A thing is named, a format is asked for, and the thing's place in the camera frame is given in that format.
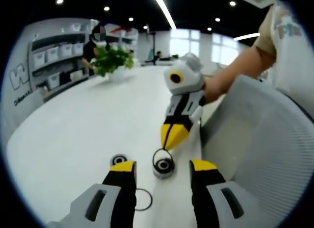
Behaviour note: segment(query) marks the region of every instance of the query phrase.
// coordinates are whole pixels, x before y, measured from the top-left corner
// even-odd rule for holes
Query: ceiling
[[[259,9],[245,1],[233,0],[164,0],[177,28],[197,29],[204,33],[220,33],[230,37],[258,32],[268,8]],[[57,17],[82,17],[116,23],[122,26],[136,27],[143,30],[149,24],[150,31],[169,30],[162,10],[155,0],[64,0],[63,5],[56,5],[55,0],[34,0],[28,8],[27,24]],[[241,42],[251,45],[252,39]]]

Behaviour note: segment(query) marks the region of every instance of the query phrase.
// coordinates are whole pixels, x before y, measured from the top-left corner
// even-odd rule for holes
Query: green plant
[[[98,56],[92,65],[96,67],[96,73],[104,77],[106,73],[113,73],[119,66],[131,69],[134,62],[130,54],[121,48],[98,48]]]
[[[178,58],[179,58],[179,55],[178,55],[178,54],[172,55],[172,58],[178,59]]]

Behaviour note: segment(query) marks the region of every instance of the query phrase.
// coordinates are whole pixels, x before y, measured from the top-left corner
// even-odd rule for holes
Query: white flower pot
[[[124,66],[119,66],[114,72],[108,73],[109,80],[112,82],[121,82],[125,79],[126,68]]]

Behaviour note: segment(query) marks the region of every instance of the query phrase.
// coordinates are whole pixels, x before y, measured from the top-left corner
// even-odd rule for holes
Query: beige t-shirt
[[[314,117],[314,50],[303,28],[281,3],[274,4],[254,45],[276,57],[273,85]]]

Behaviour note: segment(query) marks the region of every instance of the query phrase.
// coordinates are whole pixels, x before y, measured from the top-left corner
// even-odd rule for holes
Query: white desk
[[[9,168],[43,222],[68,214],[75,198],[103,181],[111,157],[123,153],[137,161],[137,187],[154,198],[150,209],[135,213],[134,227],[196,227],[188,161],[200,158],[199,135],[174,149],[178,172],[172,178],[161,181],[152,172],[171,96],[164,69],[135,69],[120,84],[101,77],[88,80],[51,99],[14,132],[7,146]],[[149,202],[144,194],[137,199],[141,207]]]
[[[156,65],[158,66],[172,66],[176,61],[175,60],[157,60]]]

